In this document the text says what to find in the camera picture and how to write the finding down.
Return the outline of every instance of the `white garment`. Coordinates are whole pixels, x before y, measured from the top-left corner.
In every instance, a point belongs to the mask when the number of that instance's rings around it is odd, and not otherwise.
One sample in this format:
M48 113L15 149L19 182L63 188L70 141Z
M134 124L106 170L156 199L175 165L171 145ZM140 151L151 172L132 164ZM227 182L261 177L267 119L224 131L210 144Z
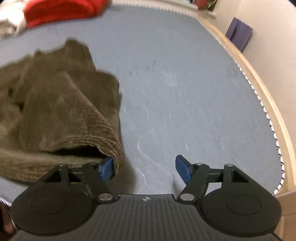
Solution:
M27 27L24 8L27 0L4 0L0 4L0 39L16 35Z

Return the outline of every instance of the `white wall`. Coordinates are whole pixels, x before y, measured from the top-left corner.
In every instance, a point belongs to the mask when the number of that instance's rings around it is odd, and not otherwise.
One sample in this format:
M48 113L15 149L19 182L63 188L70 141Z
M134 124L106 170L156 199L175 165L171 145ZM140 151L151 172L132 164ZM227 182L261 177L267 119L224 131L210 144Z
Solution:
M218 1L211 22L220 31L233 17L254 29L243 54L274 98L296 148L296 7L288 0L238 0L231 7L235 0Z

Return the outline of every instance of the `black and white rope trim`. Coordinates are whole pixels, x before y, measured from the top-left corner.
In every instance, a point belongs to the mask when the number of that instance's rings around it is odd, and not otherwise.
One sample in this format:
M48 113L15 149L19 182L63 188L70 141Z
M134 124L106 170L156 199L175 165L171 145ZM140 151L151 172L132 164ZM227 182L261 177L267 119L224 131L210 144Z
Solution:
M284 161L283 161L283 157L282 157L282 154L281 154L281 149L279 147L279 142L277 140L277 137L276 137L276 134L275 134L275 131L274 131L274 128L273 128L273 124L272 124L272 122L270 120L269 115L267 114L267 111L266 111L266 109L264 107L263 102L261 101L261 98L259 97L257 91L255 90L255 88L253 87L253 85L251 84L251 82L249 81L249 78L246 76L246 73L242 70L242 68L240 67L240 65L238 64L238 62L234 59L234 57L232 56L232 54L228 51L228 49L224 46L224 44L220 41L220 39L209 28L207 28L205 26L205 24L197 16L194 16L192 14L188 14L188 13L182 12L180 10L175 10L172 7L162 7L162 6L157 6L157 5L154 5L154 4L139 3L139 2L129 2L129 1L127 1L127 2L125 2L125 1L113 1L112 2L112 5L116 5L116 6L131 6L131 7L147 7L147 8L157 9L157 10L170 11L170 12L173 12L173 13L178 13L178 14L182 14L182 15L185 15L185 16L188 16L188 17L191 17L191 18L194 18L219 42L219 44L223 47L223 49L226 52L228 52L229 56L237 64L237 66L239 67L239 70L243 73L243 75L245 76L246 80L250 84L250 86L253 89L253 91L254 91L257 99L260 101L260 104L261 104L261 106L263 108L263 111L264 111L264 113L266 115L266 118L267 118L267 120L269 122L271 131L272 131L272 133L274 135L274 139L275 139L277 150L278 150L278 154L279 154L279 159L280 159L280 162L281 162L281 172L282 172L281 182L278 185L278 187L272 193L273 195L276 195L278 193L278 191L281 189L282 185L284 184L284 182L285 182L285 176L286 175L285 175L285 166L284 166Z

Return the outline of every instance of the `red object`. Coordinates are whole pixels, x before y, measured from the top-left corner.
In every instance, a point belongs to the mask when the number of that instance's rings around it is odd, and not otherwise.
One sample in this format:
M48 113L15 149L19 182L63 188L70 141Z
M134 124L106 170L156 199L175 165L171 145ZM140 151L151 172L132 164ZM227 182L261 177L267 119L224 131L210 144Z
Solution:
M208 2L209 0L196 0L194 4L198 6L198 9L206 9Z
M61 20L90 18L100 14L107 0L30 0L24 15L28 28Z

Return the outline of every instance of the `gray table surface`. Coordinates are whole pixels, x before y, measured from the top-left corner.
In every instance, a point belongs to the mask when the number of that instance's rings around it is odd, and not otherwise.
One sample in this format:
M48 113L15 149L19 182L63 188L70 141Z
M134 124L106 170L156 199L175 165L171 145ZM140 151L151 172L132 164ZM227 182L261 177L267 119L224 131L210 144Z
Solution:
M281 166L268 120L245 77L196 20L176 13L112 6L103 16L52 23L0 42L0 65L74 37L97 69L120 82L126 161L109 185L120 193L178 194L175 156L212 168L233 163L268 191ZM0 179L13 200L25 186ZM209 191L219 184L210 185Z

